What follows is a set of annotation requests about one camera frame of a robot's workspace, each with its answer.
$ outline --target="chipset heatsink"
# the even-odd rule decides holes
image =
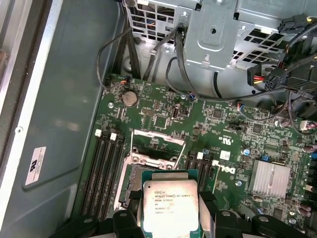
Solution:
[[[257,194],[285,198],[291,169],[256,160],[253,165],[249,191]]]

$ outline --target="mounting screw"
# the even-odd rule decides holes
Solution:
[[[261,222],[268,222],[268,218],[267,217],[259,217],[259,220]]]
[[[241,182],[240,180],[237,180],[237,181],[236,181],[236,186],[237,186],[237,187],[240,187],[241,185],[242,185],[242,182]]]
[[[230,212],[224,211],[221,214],[225,217],[230,217]]]
[[[23,132],[23,128],[18,126],[15,130],[14,130],[15,133],[21,133]]]
[[[114,107],[114,103],[113,102],[108,103],[108,107],[109,108],[113,108]]]

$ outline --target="ventilation holes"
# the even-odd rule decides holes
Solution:
[[[243,55],[243,52],[233,51],[232,58],[233,58],[234,60],[237,60],[237,59],[240,58],[241,55]]]
[[[278,52],[283,50],[287,42],[282,40],[283,35],[273,33],[266,34],[261,32],[260,29],[255,28],[250,34],[244,39],[244,41],[248,41],[254,44],[257,44],[259,48],[265,49],[268,51]]]
[[[138,4],[136,7],[127,8],[131,16],[133,32],[140,33],[139,37],[161,41],[172,31],[175,23],[175,9],[149,3]]]
[[[254,50],[251,53],[249,53],[247,56],[245,56],[242,61],[258,64],[268,60],[269,60],[268,53]]]

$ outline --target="white label sticker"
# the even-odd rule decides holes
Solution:
[[[29,173],[25,181],[25,185],[29,185],[39,180],[45,151],[46,147],[35,148],[29,168]]]
[[[229,151],[224,151],[224,150],[222,150],[222,151],[220,152],[220,158],[221,158],[222,160],[229,160],[229,159],[230,159],[230,152],[229,152]]]

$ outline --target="capacitor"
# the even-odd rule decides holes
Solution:
[[[305,147],[303,147],[303,151],[306,153],[312,153],[315,151],[315,149],[314,149],[314,147],[311,147],[311,146],[305,146]]]
[[[209,154],[209,153],[210,153],[210,150],[209,150],[209,149],[207,149],[207,148],[204,148],[204,149],[203,149],[203,153],[204,153],[205,155],[207,155],[207,154]]]
[[[127,91],[125,92],[122,97],[122,102],[126,107],[134,107],[138,102],[138,96],[135,92]]]
[[[291,224],[291,225],[296,225],[296,220],[294,219],[294,218],[291,218],[291,219],[289,219],[289,224]]]
[[[237,187],[241,187],[241,186],[242,186],[242,182],[241,182],[240,180],[237,180],[237,181],[236,181],[236,186],[237,186]]]
[[[299,213],[305,217],[310,217],[312,214],[306,210],[304,210],[303,208],[300,208],[299,210]]]
[[[245,156],[249,156],[250,155],[250,150],[249,149],[242,149],[241,150],[241,154],[243,154]]]
[[[305,205],[305,204],[300,204],[299,207],[304,209],[305,211],[308,211],[308,212],[312,211],[312,208],[310,206]]]

